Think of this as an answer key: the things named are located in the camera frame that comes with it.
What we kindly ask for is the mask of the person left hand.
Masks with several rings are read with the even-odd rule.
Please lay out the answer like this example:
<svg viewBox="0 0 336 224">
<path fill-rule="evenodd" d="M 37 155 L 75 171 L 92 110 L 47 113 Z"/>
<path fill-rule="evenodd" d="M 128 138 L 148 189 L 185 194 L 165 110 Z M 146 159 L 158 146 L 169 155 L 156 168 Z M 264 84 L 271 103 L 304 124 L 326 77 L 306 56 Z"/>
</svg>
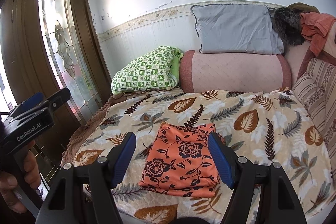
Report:
<svg viewBox="0 0 336 224">
<path fill-rule="evenodd" d="M 34 154 L 30 151 L 34 144 L 35 141 L 33 140 L 27 145 L 28 150 L 23 162 L 23 167 L 26 172 L 25 182 L 35 190 L 41 184 L 41 177 L 37 160 L 35 159 Z M 27 211 L 27 208 L 20 202 L 13 192 L 13 189 L 17 186 L 18 182 L 15 176 L 6 172 L 1 172 L 1 195 L 5 200 L 5 203 L 12 211 L 23 214 Z"/>
</svg>

